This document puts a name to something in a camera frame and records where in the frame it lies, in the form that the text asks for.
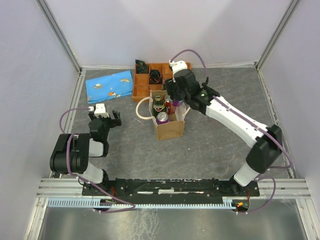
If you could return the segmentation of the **brown canvas bag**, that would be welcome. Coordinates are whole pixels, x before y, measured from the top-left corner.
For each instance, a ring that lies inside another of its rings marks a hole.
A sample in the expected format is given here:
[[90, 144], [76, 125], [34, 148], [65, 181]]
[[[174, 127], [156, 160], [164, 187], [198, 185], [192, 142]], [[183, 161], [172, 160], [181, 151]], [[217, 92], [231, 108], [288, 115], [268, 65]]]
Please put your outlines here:
[[[160, 121], [153, 116], [153, 103], [155, 102], [156, 96], [159, 95], [164, 99], [168, 94], [165, 90], [150, 90], [149, 92], [149, 96], [142, 98], [135, 108], [137, 117], [142, 120], [152, 121], [155, 137], [158, 141], [182, 137], [185, 128], [185, 117], [188, 114], [190, 107], [187, 107], [185, 103], [178, 104], [178, 106], [175, 107], [174, 113], [168, 115], [168, 120], [165, 120], [164, 123], [160, 123]], [[148, 116], [142, 116], [139, 113], [139, 107], [145, 101], [148, 101]]]

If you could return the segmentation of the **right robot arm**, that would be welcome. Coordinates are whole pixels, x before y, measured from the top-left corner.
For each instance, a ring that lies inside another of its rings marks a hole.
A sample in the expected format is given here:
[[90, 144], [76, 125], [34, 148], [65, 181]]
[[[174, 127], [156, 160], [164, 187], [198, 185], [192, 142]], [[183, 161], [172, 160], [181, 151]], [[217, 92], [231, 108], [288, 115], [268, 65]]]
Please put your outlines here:
[[199, 83], [190, 69], [176, 72], [164, 85], [173, 101], [184, 102], [191, 109], [217, 120], [250, 147], [245, 163], [230, 179], [229, 189], [234, 195], [246, 192], [248, 184], [265, 173], [284, 151], [280, 127], [267, 126], [248, 117], [207, 82]]

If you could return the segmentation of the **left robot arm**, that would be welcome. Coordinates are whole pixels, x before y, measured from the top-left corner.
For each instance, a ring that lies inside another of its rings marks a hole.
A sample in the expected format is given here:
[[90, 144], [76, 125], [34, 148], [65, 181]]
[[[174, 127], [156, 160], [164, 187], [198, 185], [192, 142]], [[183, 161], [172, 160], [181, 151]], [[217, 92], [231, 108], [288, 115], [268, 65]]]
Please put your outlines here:
[[113, 117], [103, 111], [88, 113], [90, 122], [89, 132], [59, 135], [50, 157], [49, 166], [52, 172], [62, 175], [71, 175], [81, 180], [82, 193], [106, 195], [112, 193], [114, 183], [104, 169], [98, 168], [89, 162], [89, 158], [106, 157], [109, 152], [108, 135], [110, 129], [122, 125], [121, 115], [112, 111]]

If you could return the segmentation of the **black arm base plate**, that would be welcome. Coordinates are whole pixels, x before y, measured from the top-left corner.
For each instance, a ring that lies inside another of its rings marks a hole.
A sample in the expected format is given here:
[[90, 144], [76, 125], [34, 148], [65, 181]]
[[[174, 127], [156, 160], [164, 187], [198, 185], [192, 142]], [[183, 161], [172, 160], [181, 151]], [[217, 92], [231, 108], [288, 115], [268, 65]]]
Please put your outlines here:
[[239, 186], [233, 180], [210, 179], [123, 179], [98, 184], [109, 194], [138, 204], [221, 204], [223, 197], [258, 197], [258, 183]]

